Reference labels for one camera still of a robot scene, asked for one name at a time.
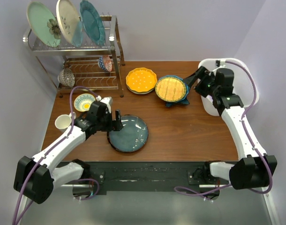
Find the dark blue speckled plate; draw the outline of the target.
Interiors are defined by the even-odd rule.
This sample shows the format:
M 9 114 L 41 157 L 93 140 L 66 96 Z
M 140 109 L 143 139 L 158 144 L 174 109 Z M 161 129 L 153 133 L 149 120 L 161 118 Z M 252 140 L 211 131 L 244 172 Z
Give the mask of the dark blue speckled plate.
M 149 131 L 147 124 L 138 116 L 124 115 L 121 117 L 123 129 L 119 132 L 126 134 L 133 142 L 134 150 L 140 150 L 147 142 Z

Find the black rimmed cream plate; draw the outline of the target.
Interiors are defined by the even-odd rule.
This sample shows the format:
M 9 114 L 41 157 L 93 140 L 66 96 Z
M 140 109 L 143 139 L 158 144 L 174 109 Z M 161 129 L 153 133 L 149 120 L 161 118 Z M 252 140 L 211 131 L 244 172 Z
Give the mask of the black rimmed cream plate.
M 134 150 L 133 142 L 126 135 L 118 131 L 107 133 L 107 140 L 111 147 L 118 152 L 131 153 Z

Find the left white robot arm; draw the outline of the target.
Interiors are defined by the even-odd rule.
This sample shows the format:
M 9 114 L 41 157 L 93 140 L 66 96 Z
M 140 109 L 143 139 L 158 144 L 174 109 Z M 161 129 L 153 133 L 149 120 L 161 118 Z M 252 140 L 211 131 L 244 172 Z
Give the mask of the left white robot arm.
M 90 166 L 85 162 L 75 159 L 66 166 L 58 167 L 58 164 L 97 131 L 122 130 L 119 110 L 112 119 L 112 102 L 111 97 L 94 101 L 90 109 L 76 118 L 46 149 L 33 157 L 22 157 L 17 164 L 14 190 L 41 204 L 61 185 L 75 180 L 80 184 L 87 183 L 91 174 Z

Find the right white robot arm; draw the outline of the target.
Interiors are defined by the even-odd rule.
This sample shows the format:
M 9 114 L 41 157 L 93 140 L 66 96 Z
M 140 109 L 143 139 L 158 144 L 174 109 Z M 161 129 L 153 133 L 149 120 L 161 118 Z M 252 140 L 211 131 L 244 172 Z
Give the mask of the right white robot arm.
M 197 83 L 195 91 L 202 97 L 211 96 L 212 104 L 226 123 L 238 153 L 238 162 L 234 165 L 226 162 L 209 162 L 202 172 L 202 179 L 213 184 L 218 178 L 229 181 L 234 189 L 250 189 L 260 193 L 259 188 L 273 184 L 272 175 L 277 166 L 276 157 L 267 155 L 257 141 L 246 117 L 247 109 L 241 98 L 233 92 L 234 72 L 220 67 L 216 72 L 200 66 L 185 83 Z

